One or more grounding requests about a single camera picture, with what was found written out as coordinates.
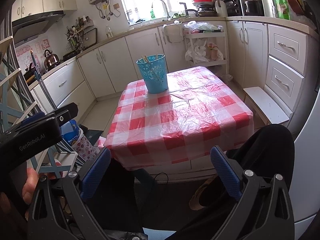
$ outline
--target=black pants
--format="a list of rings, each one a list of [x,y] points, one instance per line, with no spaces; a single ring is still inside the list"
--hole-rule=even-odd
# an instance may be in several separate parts
[[[228,152],[245,169],[272,178],[281,174],[289,189],[294,164],[291,133],[282,125],[268,125],[252,135],[244,145]],[[103,229],[143,232],[134,195],[134,176],[112,160],[88,206]],[[219,178],[203,193],[203,212],[168,240],[211,239],[223,224],[235,200],[225,192]]]

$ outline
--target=range hood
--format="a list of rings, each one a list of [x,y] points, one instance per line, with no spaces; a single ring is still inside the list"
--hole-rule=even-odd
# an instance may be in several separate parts
[[[36,39],[45,33],[55,22],[64,17],[63,11],[38,13],[12,22],[14,46],[18,47],[28,41]]]

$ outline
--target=blue bucket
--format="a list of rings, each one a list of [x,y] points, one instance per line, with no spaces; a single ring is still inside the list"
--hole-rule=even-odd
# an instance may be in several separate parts
[[[137,61],[140,73],[146,84],[148,92],[151,94],[158,94],[168,89],[167,69],[165,57],[162,54],[148,56],[149,63],[144,62],[143,59]]]

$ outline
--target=tablecloth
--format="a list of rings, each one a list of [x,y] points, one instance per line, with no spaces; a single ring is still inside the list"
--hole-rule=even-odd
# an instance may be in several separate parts
[[[125,168],[173,164],[238,147],[253,134],[253,113],[205,67],[169,73],[168,90],[143,80],[122,93],[104,146]]]

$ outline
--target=screw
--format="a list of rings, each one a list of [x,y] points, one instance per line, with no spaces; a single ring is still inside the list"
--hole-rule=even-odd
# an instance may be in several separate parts
[[[45,181],[46,179],[47,179],[47,176],[43,175],[43,176],[40,177],[39,180],[40,180],[41,182],[43,182],[43,181]]]
[[[77,176],[77,172],[76,171],[70,171],[69,173],[68,173],[68,176],[70,177],[70,178],[74,178],[75,176]]]
[[[277,174],[277,175],[276,175],[276,179],[277,179],[277,180],[282,180],[282,179],[283,179],[283,177],[282,177],[282,175],[281,175],[281,174]]]
[[[244,174],[247,175],[248,177],[252,177],[253,176],[253,171],[245,170]]]

